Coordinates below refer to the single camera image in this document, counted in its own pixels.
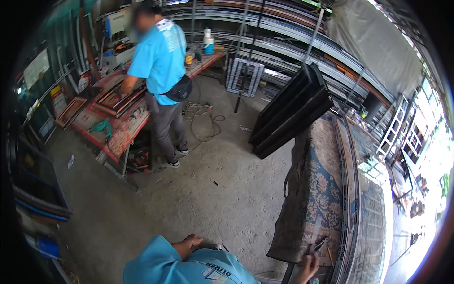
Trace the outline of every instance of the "sneaker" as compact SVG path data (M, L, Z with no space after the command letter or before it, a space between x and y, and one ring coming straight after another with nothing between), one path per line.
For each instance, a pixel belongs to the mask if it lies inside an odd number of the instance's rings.
M178 148L175 148L175 153L181 155L182 157L187 156L189 154L189 150L178 150Z
M161 157L158 157L158 161L159 161L159 164L161 165L161 167L164 167L164 168L176 169L180 166L180 161L178 161L178 160L175 163L170 163L167 159L164 162L162 162Z

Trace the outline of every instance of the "bracelet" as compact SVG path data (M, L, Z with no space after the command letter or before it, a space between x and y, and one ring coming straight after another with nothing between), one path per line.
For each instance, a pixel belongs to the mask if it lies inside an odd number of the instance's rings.
M192 245L191 245L191 247L193 247L193 246L194 246L194 241L193 241L193 240L191 240L191 239L188 239L188 240L190 240L190 241L192 242Z

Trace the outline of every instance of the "man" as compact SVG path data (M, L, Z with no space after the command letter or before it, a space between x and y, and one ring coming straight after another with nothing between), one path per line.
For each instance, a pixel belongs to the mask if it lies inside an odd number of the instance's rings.
M138 78L145 78L148 108L153 118L154 131L167 162L162 166L178 168L177 154L189 154L182 118L182 103L171 100L167 93L185 74L186 38L180 26L164 19L161 9L153 1L140 2L133 15L133 25L140 43L134 52L131 66L121 85L120 93L132 92ZM169 137L173 127L177 138L176 149Z
M153 236L140 255L124 267L124 284L260 284L236 256L220 246L191 253L202 241L196 234L173 244L163 236ZM307 283L318 270L319 257L313 247L303 256L298 284Z

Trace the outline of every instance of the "cordless drill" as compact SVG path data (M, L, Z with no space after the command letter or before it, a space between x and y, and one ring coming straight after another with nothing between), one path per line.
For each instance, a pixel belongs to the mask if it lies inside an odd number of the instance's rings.
M88 131L93 132L102 132L106 130L106 142L112 137L112 126L110 125L110 120L108 118L95 123Z

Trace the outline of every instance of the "concrete floor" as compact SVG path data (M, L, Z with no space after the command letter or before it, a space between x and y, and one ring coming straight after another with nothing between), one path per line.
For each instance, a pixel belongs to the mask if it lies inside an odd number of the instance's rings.
M244 98L233 113L236 95L216 79L196 77L200 101L215 114L252 128L267 102ZM199 87L189 97L197 100ZM74 214L59 229L59 242L81 283L122 283L123 267L153 235L170 242L196 233L222 243L253 274L285 270L285 263L266 257L274 224L284 200L282 186L291 166L293 140L261 160L251 154L249 132L227 120L220 135L202 143L178 169L135 174L135 193L99 164L79 136L58 130L49 142L58 177ZM212 133L208 115L193 123L202 138ZM189 130L189 149L198 141ZM74 155L74 164L67 162Z

